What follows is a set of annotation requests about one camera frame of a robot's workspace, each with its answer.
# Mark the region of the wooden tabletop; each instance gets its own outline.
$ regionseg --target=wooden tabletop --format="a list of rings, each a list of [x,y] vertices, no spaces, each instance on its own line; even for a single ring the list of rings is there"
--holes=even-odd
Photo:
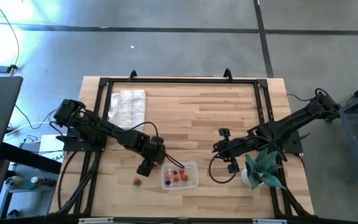
[[[93,110],[100,77],[84,77],[80,100]],[[279,120],[290,114],[284,81],[269,78],[268,88],[273,114]],[[254,87],[250,84],[230,83],[115,83],[112,92],[145,90],[145,120],[155,123],[164,138],[167,152],[179,161],[195,161],[200,184],[195,189],[164,190],[160,169],[154,168],[150,177],[136,174],[142,158],[108,139],[102,153],[93,201],[92,216],[114,217],[209,217],[209,218],[271,218],[274,216],[270,190],[262,185],[255,190],[241,182],[241,174],[227,184],[217,184],[208,175],[208,164],[214,156],[213,144],[222,137],[219,128],[229,128],[231,138],[246,136],[246,130],[259,124]],[[100,111],[103,111],[104,100]],[[154,136],[152,126],[144,133]],[[78,185],[84,153],[77,153],[69,163],[62,183],[62,203]],[[313,213],[305,171],[298,157],[287,155],[284,164],[288,188],[302,206]],[[245,158],[237,158],[240,169]],[[212,175],[219,180],[228,179],[227,163],[214,161]],[[134,177],[143,184],[135,187]],[[281,190],[277,190],[281,210],[284,212]],[[88,188],[82,207],[85,207]],[[57,210],[55,194],[52,209]]]

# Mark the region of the plastic food container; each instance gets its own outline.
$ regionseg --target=plastic food container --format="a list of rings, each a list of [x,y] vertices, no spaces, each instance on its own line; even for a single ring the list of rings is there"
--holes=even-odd
[[[179,167],[175,166],[171,162],[164,163],[161,167],[161,186],[163,189],[165,189],[165,190],[183,190],[183,189],[193,189],[198,186],[199,180],[198,180],[197,163],[193,162],[193,161],[180,162],[180,163],[182,163],[185,166],[185,174],[190,179],[188,181],[183,181],[180,178],[180,173],[179,173],[180,168]],[[165,182],[168,179],[165,178],[165,174],[167,172],[173,172],[174,170],[177,171],[178,174],[173,175],[173,173],[172,173],[172,178],[169,179],[171,181],[171,184],[167,185]],[[174,177],[178,177],[179,182],[174,182],[173,181]]]

